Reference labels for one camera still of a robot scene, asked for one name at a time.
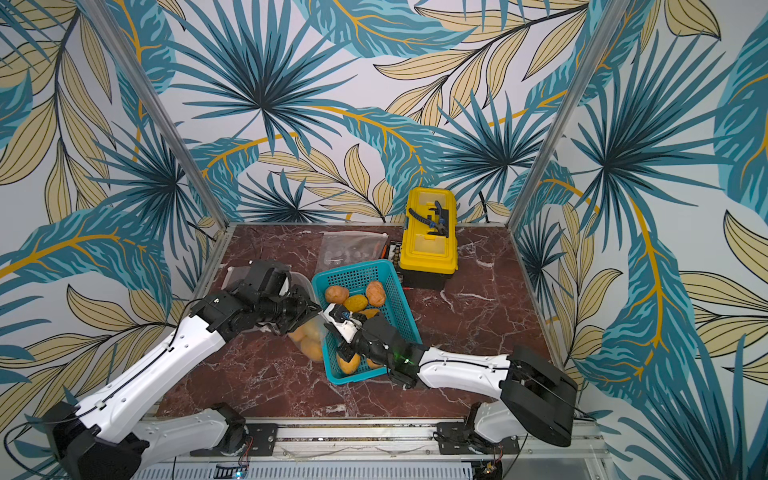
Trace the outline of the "teal plastic basket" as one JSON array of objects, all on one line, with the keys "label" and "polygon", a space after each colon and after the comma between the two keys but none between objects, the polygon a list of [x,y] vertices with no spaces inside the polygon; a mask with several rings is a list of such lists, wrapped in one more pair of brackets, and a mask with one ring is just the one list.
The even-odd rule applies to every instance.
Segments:
[{"label": "teal plastic basket", "polygon": [[[326,308],[328,302],[325,299],[325,291],[329,287],[344,287],[351,296],[366,295],[366,288],[373,281],[379,281],[386,294],[384,305],[379,307],[380,313],[406,341],[421,343],[422,339],[413,314],[395,268],[390,261],[367,261],[316,273],[311,283],[318,297],[317,303],[322,308]],[[322,350],[325,373],[330,383],[334,385],[358,383],[386,374],[384,367],[370,368],[365,360],[361,361],[354,373],[344,373],[336,358],[337,346],[338,341],[331,333],[328,333],[323,340]]]}]

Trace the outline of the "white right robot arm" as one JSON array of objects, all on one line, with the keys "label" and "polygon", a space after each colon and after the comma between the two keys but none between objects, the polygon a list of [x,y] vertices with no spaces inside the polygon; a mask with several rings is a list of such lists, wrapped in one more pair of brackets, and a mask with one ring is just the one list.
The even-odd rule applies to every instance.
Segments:
[{"label": "white right robot arm", "polygon": [[470,415],[472,440],[499,444],[524,430],[549,445],[571,445],[577,385],[535,351],[517,346],[505,355],[458,354],[406,341],[380,314],[366,319],[333,305],[323,316],[345,360],[370,359],[405,389],[454,389],[490,398]]}]

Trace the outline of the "clear zipper bag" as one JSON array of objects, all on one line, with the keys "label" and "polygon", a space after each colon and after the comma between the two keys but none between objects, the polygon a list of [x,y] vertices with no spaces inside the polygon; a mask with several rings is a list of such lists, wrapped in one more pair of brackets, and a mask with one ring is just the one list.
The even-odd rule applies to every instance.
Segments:
[{"label": "clear zipper bag", "polygon": [[[313,303],[317,305],[320,304],[320,301],[317,299],[317,296],[314,292],[312,284],[306,276],[304,276],[301,273],[292,272],[291,284],[293,286],[298,285],[302,287],[307,292],[309,299]],[[299,349],[300,349],[299,343],[304,337],[310,337],[320,342],[322,344],[322,349],[323,349],[323,342],[327,334],[328,334],[328,330],[324,327],[323,317],[319,313],[317,313],[315,316],[307,320],[302,326],[297,328],[294,332],[289,333],[288,336]]]}]

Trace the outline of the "greenish potato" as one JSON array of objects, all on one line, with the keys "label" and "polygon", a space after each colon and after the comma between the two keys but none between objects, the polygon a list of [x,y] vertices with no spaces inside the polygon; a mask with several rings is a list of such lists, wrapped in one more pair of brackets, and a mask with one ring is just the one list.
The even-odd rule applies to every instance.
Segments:
[{"label": "greenish potato", "polygon": [[322,344],[310,337],[304,337],[300,343],[299,347],[301,352],[309,358],[312,362],[322,362],[323,361],[323,349]]}]

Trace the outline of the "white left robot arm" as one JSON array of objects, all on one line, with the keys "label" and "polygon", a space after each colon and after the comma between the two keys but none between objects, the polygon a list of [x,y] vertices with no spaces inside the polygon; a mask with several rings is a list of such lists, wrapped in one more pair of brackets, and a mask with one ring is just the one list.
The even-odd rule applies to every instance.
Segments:
[{"label": "white left robot arm", "polygon": [[193,303],[150,352],[77,404],[43,416],[52,455],[72,479],[130,479],[139,470],[190,452],[239,455],[244,417],[220,403],[168,421],[143,417],[182,377],[245,332],[285,336],[318,315],[310,281],[282,263],[256,260],[243,277]]}]

